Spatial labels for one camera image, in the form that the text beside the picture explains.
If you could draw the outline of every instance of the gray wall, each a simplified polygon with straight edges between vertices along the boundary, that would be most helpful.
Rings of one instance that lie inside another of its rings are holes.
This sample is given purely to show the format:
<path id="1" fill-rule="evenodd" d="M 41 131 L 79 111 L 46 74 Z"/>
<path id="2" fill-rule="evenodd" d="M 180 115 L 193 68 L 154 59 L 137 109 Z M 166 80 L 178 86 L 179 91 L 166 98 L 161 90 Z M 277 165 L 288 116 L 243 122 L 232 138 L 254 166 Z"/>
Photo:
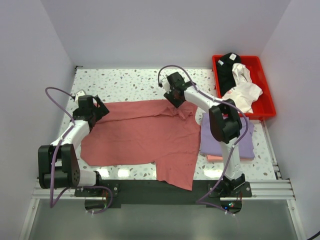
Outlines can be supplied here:
<path id="1" fill-rule="evenodd" d="M 319 1 L 292 0 L 261 55 L 277 110 L 272 145 L 309 236 L 320 227 L 319 10 Z"/>
<path id="2" fill-rule="evenodd" d="M 73 64 L 39 0 L 1 1 L 0 33 L 0 238 L 15 240 L 38 176 L 38 148 L 62 119 L 44 89 L 70 90 Z"/>
<path id="3" fill-rule="evenodd" d="M 260 55 L 290 0 L 42 0 L 76 65 L 211 68 Z"/>

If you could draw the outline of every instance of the purple towel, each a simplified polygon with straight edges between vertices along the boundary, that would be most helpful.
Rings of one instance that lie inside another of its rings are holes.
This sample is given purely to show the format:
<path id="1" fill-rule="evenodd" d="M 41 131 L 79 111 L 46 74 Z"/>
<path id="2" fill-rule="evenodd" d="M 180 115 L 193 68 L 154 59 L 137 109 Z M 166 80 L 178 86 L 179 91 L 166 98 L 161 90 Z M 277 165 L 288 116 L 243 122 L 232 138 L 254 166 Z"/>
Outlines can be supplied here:
<path id="1" fill-rule="evenodd" d="M 240 134 L 242 135 L 246 129 L 246 121 L 243 117 L 240 118 L 242 123 L 242 129 Z M 254 132 L 254 124 L 249 121 L 249 130 L 242 138 L 239 144 L 239 154 L 242 159 L 254 159 L 254 144 L 252 143 L 252 134 Z M 222 150 L 220 143 L 214 139 L 210 131 L 209 114 L 204 113 L 201 123 L 201 142 L 200 153 L 213 156 L 222 156 Z"/>

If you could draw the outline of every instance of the cable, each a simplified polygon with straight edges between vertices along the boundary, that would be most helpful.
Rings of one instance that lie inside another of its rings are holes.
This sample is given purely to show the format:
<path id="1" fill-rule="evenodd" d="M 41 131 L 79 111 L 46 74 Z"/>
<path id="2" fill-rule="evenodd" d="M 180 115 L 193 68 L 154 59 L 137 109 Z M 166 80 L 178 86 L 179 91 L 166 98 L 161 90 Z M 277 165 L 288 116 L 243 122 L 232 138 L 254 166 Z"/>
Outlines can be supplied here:
<path id="1" fill-rule="evenodd" d="M 239 108 L 237 108 L 236 106 L 234 106 L 234 105 L 232 105 L 232 104 L 230 104 L 230 103 L 228 103 L 228 102 L 226 102 L 226 101 L 212 98 L 212 97 L 210 97 L 209 95 L 207 95 L 205 92 L 202 92 L 201 90 L 199 90 L 199 89 L 197 88 L 196 84 L 192 81 L 192 78 L 190 77 L 190 75 L 188 74 L 188 72 L 187 72 L 183 67 L 181 67 L 181 66 L 179 66 L 179 65 L 174 65 L 174 64 L 172 64 L 172 65 L 166 65 L 166 66 L 162 67 L 162 68 L 159 70 L 159 72 L 158 72 L 158 77 L 157 77 L 157 81 L 158 81 L 158 85 L 159 85 L 160 87 L 162 86 L 162 84 L 160 83 L 160 73 L 161 73 L 161 71 L 162 71 L 163 69 L 170 68 L 170 67 L 178 68 L 178 69 L 182 70 L 182 71 L 185 73 L 185 75 L 188 77 L 188 79 L 189 79 L 190 83 L 192 84 L 192 86 L 194 87 L 194 89 L 195 89 L 198 93 L 200 93 L 202 96 L 206 97 L 207 99 L 209 99 L 209 100 L 211 100 L 211 101 L 213 101 L 213 102 L 220 103 L 220 104 L 224 104 L 224 105 L 227 105 L 227 106 L 229 106 L 229 107 L 232 107 L 232 108 L 236 109 L 236 110 L 243 116 L 243 118 L 244 118 L 244 120 L 245 120 L 245 130 L 244 130 L 244 133 L 243 133 L 243 134 L 234 142 L 234 144 L 232 145 L 231 150 L 230 150 L 230 154 L 229 154 L 229 156 L 228 156 L 228 158 L 227 158 L 227 161 L 226 161 L 226 163 L 225 163 L 225 166 L 224 166 L 224 169 L 223 169 L 223 171 L 222 171 L 222 174 L 221 174 L 220 178 L 218 179 L 218 181 L 215 183 L 215 185 L 213 186 L 213 188 L 212 188 L 209 192 L 207 192 L 204 196 L 202 196 L 200 199 L 198 199 L 198 200 L 196 201 L 196 203 L 198 203 L 198 204 L 210 205 L 210 206 L 216 207 L 216 208 L 218 208 L 218 209 L 221 209 L 221 210 L 223 210 L 224 212 L 227 213 L 228 211 L 226 211 L 226 210 L 223 209 L 222 207 L 220 207 L 220 206 L 218 206 L 218 205 L 215 205 L 215 204 L 213 204 L 213 203 L 210 203 L 210 202 L 205 202 L 205 201 L 203 201 L 203 200 L 204 200 L 205 198 L 207 198 L 207 197 L 217 188 L 217 186 L 219 185 L 219 183 L 222 181 L 222 179 L 223 179 L 223 177 L 224 177 L 224 175 L 225 175 L 225 173 L 226 173 L 226 171 L 227 171 L 227 168 L 228 168 L 228 165 L 229 165 L 229 162 L 230 162 L 232 153 L 234 152 L 234 149 L 235 149 L 236 145 L 237 145 L 238 142 L 246 135 L 246 133 L 247 133 L 248 130 L 249 130 L 249 120 L 246 118 L 246 115 L 245 115 Z"/>
<path id="2" fill-rule="evenodd" d="M 319 236 L 320 236 L 320 231 L 318 231 L 315 235 L 313 235 L 312 237 L 308 238 L 307 240 L 313 240 L 313 239 L 315 239 L 315 238 L 317 238 Z"/>
<path id="3" fill-rule="evenodd" d="M 63 107 L 61 106 L 59 103 L 57 103 L 51 96 L 50 94 L 48 93 L 48 90 L 49 89 L 53 89 L 53 90 L 57 90 L 57 91 L 60 91 L 68 96 L 70 96 L 71 98 L 75 99 L 74 96 L 72 96 L 70 93 L 66 92 L 66 91 L 63 91 L 59 88 L 56 88 L 56 87 L 52 87 L 52 86 L 49 86 L 45 89 L 45 94 L 47 95 L 47 97 L 55 104 L 57 105 L 62 111 L 64 111 L 65 114 L 68 115 L 68 117 L 71 119 L 73 125 L 71 125 L 66 131 L 65 133 L 61 136 L 61 139 L 59 140 L 58 144 L 56 145 L 55 149 L 54 149 L 54 152 L 53 152 L 53 156 L 52 156 L 52 161 L 51 161 L 51 178 L 50 178 L 50 208 L 53 208 L 56 203 L 58 202 L 58 200 L 60 199 L 60 197 L 64 194 L 64 192 L 66 190 L 69 189 L 69 187 L 66 187 L 65 189 L 63 189 L 59 195 L 56 197 L 56 199 L 54 199 L 54 186 L 55 186 L 55 164 L 56 164 L 56 159 L 57 159 L 57 154 L 58 154 L 58 150 L 59 150 L 59 147 L 61 146 L 61 143 L 63 142 L 63 140 L 65 139 L 65 137 L 68 135 L 68 133 L 70 133 L 70 131 L 74 128 L 74 125 L 75 125 L 75 120 L 74 118 L 71 116 L 71 114 Z M 92 211 L 91 213 L 92 214 L 99 214 L 99 213 L 102 213 L 104 212 L 105 210 L 107 210 L 111 203 L 112 203 L 112 200 L 113 200 L 113 194 L 112 194 L 112 191 L 105 187 L 105 186 L 84 186 L 83 187 L 84 189 L 103 189 L 103 190 L 107 190 L 109 192 L 109 195 L 110 195 L 110 201 L 108 203 L 108 205 L 97 211 L 97 212 L 94 212 Z"/>

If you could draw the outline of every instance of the white terrazzo tabletop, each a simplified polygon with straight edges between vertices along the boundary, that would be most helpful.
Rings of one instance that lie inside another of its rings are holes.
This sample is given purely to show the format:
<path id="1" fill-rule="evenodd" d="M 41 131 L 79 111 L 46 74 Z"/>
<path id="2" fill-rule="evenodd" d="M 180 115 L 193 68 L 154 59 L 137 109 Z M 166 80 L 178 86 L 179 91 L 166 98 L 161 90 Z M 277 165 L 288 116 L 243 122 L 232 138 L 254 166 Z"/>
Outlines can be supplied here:
<path id="1" fill-rule="evenodd" d="M 169 75 L 176 71 L 178 69 L 165 69 L 162 72 L 162 78 L 165 77 L 165 74 Z M 211 69 L 187 69 L 187 71 L 202 90 L 216 95 L 214 73 Z M 75 94 L 83 89 L 88 95 L 98 95 L 104 103 L 165 99 L 164 89 L 158 87 L 157 75 L 158 69 L 78 69 L 71 93 Z M 67 111 L 72 114 L 76 108 L 76 103 L 70 98 Z M 196 112 L 198 123 L 201 122 L 203 112 L 198 108 Z M 70 119 L 65 114 L 59 134 L 66 130 L 69 121 Z M 252 140 L 255 158 L 252 161 L 241 163 L 246 180 L 275 180 L 273 159 L 262 124 L 258 120 L 251 122 L 254 123 Z M 153 163 L 91 167 L 80 158 L 80 152 L 81 147 L 78 147 L 76 155 L 80 168 L 97 170 L 103 179 L 156 179 L 156 166 Z M 222 170 L 223 163 L 207 162 L 205 155 L 199 154 L 193 179 L 218 179 Z"/>

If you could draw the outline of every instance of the clothing tag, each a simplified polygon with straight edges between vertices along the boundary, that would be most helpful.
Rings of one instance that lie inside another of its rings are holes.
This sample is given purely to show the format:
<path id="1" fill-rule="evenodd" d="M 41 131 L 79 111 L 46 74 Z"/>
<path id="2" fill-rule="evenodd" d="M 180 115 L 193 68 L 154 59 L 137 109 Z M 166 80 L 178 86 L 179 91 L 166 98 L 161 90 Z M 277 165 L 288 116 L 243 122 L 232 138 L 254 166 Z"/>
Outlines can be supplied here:
<path id="1" fill-rule="evenodd" d="M 230 58 L 232 61 L 234 61 L 234 60 L 236 59 L 236 57 L 237 57 L 237 55 L 235 55 L 234 53 L 232 53 L 229 58 Z"/>

